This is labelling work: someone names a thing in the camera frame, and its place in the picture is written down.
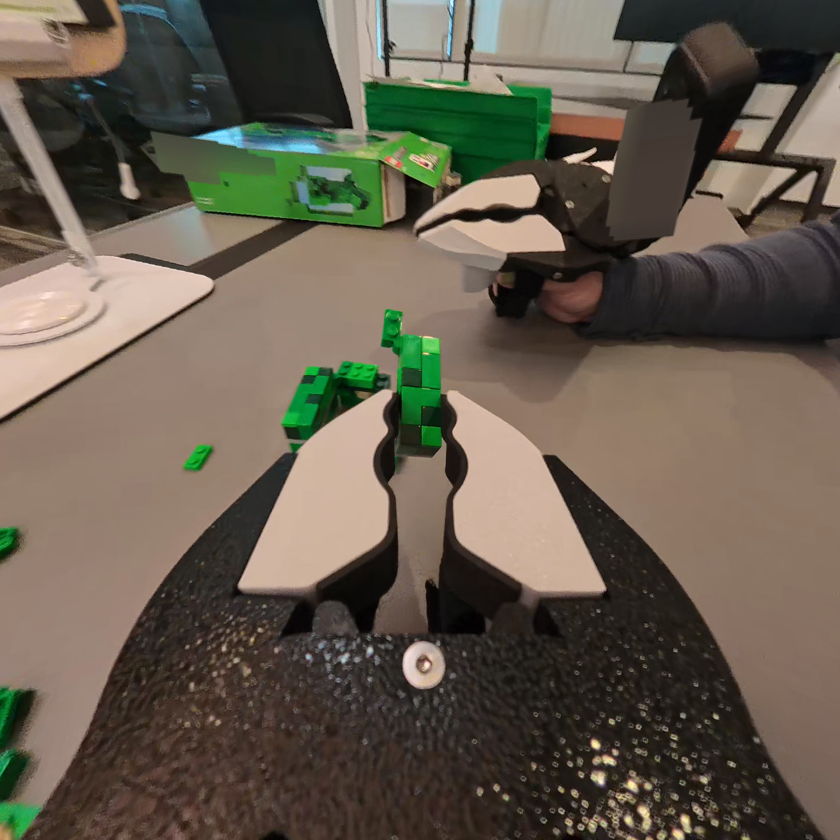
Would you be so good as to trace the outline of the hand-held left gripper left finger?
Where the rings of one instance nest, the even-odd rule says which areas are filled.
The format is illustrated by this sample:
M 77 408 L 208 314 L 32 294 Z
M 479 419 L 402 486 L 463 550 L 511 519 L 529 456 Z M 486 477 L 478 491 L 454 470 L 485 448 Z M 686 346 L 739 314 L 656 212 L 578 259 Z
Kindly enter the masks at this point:
M 379 391 L 327 423 L 297 452 L 238 580 L 238 593 L 375 618 L 396 581 L 398 399 Z

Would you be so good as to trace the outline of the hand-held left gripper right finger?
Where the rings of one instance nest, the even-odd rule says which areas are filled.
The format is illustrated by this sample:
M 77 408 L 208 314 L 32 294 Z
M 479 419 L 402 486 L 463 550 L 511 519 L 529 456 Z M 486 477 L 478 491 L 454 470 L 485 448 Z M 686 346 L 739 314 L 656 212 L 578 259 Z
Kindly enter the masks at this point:
M 444 399 L 451 484 L 439 582 L 479 614 L 508 603 L 599 598 L 606 584 L 549 463 L 514 426 L 461 392 Z

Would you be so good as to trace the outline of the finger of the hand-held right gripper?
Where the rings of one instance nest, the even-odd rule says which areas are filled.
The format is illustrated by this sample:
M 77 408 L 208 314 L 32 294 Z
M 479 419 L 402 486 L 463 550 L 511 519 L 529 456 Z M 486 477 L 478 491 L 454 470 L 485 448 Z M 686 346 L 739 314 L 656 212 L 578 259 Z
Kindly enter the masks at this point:
M 463 266 L 484 270 L 500 270 L 515 255 L 556 255 L 566 250 L 561 231 L 536 214 L 507 222 L 450 219 L 419 233 L 418 239 Z
M 514 217 L 533 210 L 542 188 L 536 177 L 483 178 L 448 194 L 436 202 L 415 223 L 415 231 L 423 232 L 458 215 L 488 217 L 494 212 L 512 213 Z

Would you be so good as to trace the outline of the green brick build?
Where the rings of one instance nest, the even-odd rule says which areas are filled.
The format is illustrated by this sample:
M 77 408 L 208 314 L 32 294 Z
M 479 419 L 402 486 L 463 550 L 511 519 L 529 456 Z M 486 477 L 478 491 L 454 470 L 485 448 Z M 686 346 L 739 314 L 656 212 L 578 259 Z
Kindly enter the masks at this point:
M 381 346 L 397 357 L 395 393 L 400 410 L 395 453 L 434 457 L 443 444 L 440 341 L 404 332 L 403 312 L 386 309 Z M 391 389 L 391 376 L 377 364 L 346 360 L 337 368 L 307 367 L 281 421 L 289 450 L 297 452 L 340 414 Z

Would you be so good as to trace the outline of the person's right forearm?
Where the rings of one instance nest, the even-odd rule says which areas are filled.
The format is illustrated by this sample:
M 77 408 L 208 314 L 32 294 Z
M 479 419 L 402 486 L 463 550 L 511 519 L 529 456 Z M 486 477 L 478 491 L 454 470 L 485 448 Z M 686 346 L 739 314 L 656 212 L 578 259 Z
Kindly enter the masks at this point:
M 609 340 L 837 340 L 839 214 L 695 254 L 619 261 L 577 331 Z

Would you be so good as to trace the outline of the grey desk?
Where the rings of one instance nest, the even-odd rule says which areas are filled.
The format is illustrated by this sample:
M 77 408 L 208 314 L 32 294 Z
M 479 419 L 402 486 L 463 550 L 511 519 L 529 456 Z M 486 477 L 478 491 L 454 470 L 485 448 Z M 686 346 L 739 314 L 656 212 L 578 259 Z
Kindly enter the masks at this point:
M 444 387 L 559 456 L 667 563 L 716 636 L 773 761 L 838 838 L 838 344 L 610 343 L 496 318 L 409 227 L 183 206 L 93 239 L 214 292 L 2 422 L 2 684 L 32 687 L 19 788 L 41 803 L 126 636 L 201 534 L 287 451 L 310 364 L 369 361 L 382 314 L 441 339 Z M 197 445 L 204 468 L 184 471 Z

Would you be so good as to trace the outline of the person's right hand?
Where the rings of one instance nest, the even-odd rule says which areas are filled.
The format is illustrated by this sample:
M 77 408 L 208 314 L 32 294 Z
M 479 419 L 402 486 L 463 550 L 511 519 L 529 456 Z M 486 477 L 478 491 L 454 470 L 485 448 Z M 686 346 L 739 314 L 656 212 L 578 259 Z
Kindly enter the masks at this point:
M 604 274 L 593 271 L 574 280 L 546 280 L 536 298 L 539 310 L 552 320 L 565 324 L 586 324 L 599 307 Z

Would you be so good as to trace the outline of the brown wooden board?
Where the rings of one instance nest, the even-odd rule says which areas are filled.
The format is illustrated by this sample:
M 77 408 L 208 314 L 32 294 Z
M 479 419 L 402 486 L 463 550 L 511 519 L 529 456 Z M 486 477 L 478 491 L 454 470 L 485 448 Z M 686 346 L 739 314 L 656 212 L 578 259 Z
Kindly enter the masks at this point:
M 624 130 L 625 115 L 602 116 L 555 113 L 552 116 L 546 156 L 559 159 L 596 148 L 601 158 L 613 154 Z

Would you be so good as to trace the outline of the white paper sheet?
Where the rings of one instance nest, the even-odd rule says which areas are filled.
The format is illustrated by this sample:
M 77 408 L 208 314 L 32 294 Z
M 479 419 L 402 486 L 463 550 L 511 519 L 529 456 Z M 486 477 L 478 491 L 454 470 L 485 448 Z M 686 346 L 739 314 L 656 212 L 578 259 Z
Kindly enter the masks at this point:
M 493 96 L 511 96 L 509 85 L 493 73 L 476 74 L 467 80 L 419 79 L 411 77 L 371 77 L 364 82 L 369 86 L 392 86 L 417 89 L 454 90 L 482 93 Z

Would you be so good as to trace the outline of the green toy box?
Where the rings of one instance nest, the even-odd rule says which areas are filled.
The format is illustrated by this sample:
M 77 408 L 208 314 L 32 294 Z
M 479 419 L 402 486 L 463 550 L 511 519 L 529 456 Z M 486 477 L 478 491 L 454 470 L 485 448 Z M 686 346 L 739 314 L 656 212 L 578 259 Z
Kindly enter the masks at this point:
M 159 169 L 184 177 L 208 214 L 382 228 L 406 214 L 406 184 L 435 200 L 452 149 L 412 132 L 252 122 L 196 136 L 153 132 Z

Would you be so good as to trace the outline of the black monitor stand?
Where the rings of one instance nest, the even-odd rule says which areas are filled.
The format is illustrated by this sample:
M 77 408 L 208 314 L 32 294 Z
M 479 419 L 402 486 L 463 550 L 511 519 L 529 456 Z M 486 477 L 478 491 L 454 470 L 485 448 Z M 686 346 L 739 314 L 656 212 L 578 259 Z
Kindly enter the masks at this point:
M 751 211 L 736 216 L 736 222 L 742 230 L 748 230 L 766 209 L 779 202 L 785 193 L 808 175 L 814 175 L 815 182 L 801 221 L 808 223 L 819 217 L 836 161 L 827 157 L 783 152 L 781 144 L 792 130 L 795 120 L 803 113 L 827 69 L 837 63 L 837 58 L 838 54 L 795 54 L 791 50 L 768 50 L 762 53 L 759 59 L 762 81 L 777 85 L 793 84 L 794 92 L 758 150 L 720 151 L 716 161 L 786 170 L 790 175 L 763 196 Z

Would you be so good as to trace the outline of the black monitor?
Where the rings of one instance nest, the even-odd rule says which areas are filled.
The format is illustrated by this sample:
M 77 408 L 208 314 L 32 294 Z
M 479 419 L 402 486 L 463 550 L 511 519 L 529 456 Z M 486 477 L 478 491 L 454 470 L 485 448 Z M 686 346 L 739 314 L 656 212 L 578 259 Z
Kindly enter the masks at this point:
M 839 51 L 838 1 L 625 1 L 613 38 L 670 44 L 715 23 L 754 49 Z

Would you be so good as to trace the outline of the white book stand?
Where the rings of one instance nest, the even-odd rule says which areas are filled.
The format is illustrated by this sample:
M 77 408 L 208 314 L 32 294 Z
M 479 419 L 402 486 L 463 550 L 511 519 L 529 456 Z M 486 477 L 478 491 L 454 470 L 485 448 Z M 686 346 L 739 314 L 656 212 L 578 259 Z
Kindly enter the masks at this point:
M 206 298 L 214 281 L 172 265 L 97 256 L 25 106 L 24 80 L 116 69 L 127 38 L 117 2 L 2 2 L 1 110 L 69 249 L 68 261 L 2 285 L 1 418 Z

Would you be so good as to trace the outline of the pile of loose bricks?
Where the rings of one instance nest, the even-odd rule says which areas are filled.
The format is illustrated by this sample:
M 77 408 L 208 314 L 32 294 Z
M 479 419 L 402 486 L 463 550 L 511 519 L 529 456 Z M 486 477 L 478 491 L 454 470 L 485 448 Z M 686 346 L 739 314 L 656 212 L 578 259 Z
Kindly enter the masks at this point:
M 30 688 L 1 687 L 2 838 L 20 838 L 24 832 L 24 828 L 19 826 L 21 817 L 15 813 L 27 808 L 12 802 L 12 795 L 30 761 L 29 754 L 17 742 L 35 698 L 36 693 Z

